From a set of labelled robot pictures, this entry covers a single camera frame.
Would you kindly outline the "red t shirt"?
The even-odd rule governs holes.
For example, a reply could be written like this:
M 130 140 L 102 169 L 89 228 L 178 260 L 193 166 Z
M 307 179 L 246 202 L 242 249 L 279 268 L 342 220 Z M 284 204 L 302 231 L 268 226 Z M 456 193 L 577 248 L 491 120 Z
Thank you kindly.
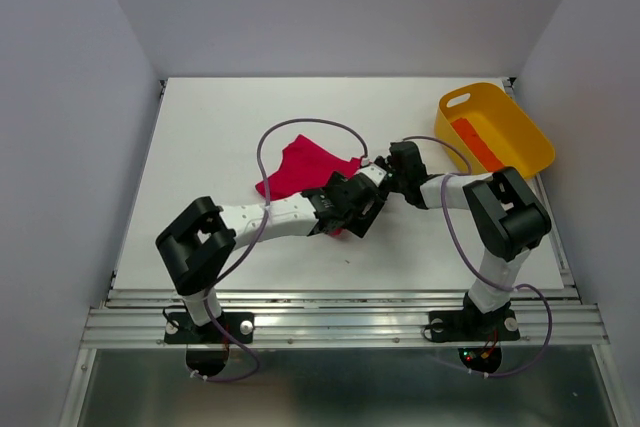
M 359 158 L 344 160 L 298 135 L 283 148 L 279 167 L 268 175 L 270 215 L 260 241 L 313 234 L 318 224 L 316 210 L 302 193 L 324 188 L 335 172 L 350 178 L 360 166 Z

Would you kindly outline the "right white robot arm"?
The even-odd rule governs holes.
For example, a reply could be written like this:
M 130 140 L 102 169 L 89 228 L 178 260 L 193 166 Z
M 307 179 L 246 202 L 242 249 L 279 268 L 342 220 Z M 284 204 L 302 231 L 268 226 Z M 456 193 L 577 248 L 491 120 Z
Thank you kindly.
M 429 174 L 412 141 L 395 142 L 375 163 L 389 176 L 389 190 L 424 210 L 439 209 L 461 260 L 475 277 L 459 310 L 430 316 L 431 338 L 447 334 L 482 337 L 504 326 L 524 261 L 551 230 L 551 219 L 517 169 L 493 173 Z M 475 267 L 458 239 L 450 212 L 470 213 L 484 251 Z

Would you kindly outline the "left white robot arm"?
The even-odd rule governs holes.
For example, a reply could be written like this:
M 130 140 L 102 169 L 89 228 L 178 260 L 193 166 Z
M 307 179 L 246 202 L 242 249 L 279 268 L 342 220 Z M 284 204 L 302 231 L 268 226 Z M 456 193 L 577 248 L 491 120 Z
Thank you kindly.
M 362 238 L 384 206 L 394 175 L 369 164 L 350 178 L 335 172 L 328 183 L 268 204 L 219 206 L 195 199 L 156 238 L 155 246 L 189 314 L 199 340 L 215 339 L 222 309 L 214 285 L 231 254 L 247 257 L 259 242 L 347 230 Z

